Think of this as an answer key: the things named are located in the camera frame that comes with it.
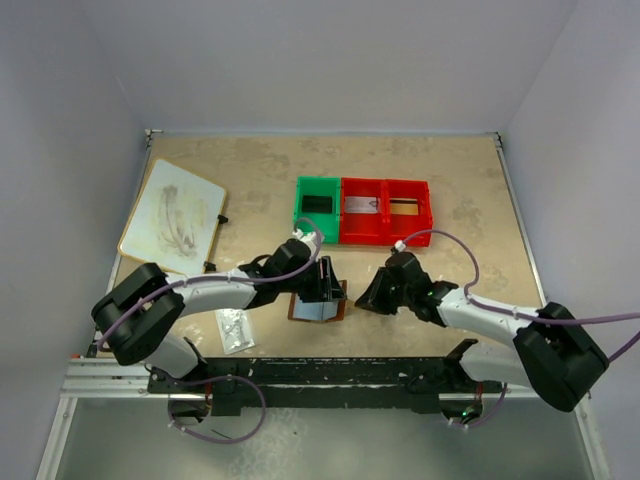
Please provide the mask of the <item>brown leather card holder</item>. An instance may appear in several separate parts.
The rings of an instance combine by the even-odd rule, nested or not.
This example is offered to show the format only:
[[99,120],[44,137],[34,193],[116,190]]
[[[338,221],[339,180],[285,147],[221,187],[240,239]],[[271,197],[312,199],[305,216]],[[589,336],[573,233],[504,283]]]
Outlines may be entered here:
[[339,280],[336,284],[319,286],[317,296],[321,302],[306,302],[292,293],[287,318],[316,324],[342,321],[346,311],[347,285],[346,280]]

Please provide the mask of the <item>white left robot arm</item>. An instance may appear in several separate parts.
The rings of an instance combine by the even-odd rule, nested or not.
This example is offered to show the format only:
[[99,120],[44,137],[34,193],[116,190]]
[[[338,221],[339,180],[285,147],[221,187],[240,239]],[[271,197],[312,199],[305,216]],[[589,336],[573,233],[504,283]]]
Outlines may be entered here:
[[108,347],[122,366],[145,363],[163,372],[184,392],[202,387],[207,363],[192,341],[170,332],[174,323],[196,313],[251,310],[281,294],[305,303],[346,298],[328,256],[290,238],[273,254],[228,272],[186,277],[145,263],[99,300],[91,317],[101,332],[98,348]]

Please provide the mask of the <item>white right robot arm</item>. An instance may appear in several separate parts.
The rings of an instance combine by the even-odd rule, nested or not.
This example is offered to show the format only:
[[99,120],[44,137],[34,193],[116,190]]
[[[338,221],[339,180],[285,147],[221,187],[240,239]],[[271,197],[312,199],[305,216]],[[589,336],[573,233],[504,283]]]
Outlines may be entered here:
[[457,284],[432,280],[409,252],[389,257],[355,305],[381,315],[406,307],[421,321],[485,337],[464,341],[449,354],[444,376],[456,391],[486,381],[519,385],[570,412],[610,365],[564,306],[549,303],[522,313],[495,301],[481,307]]

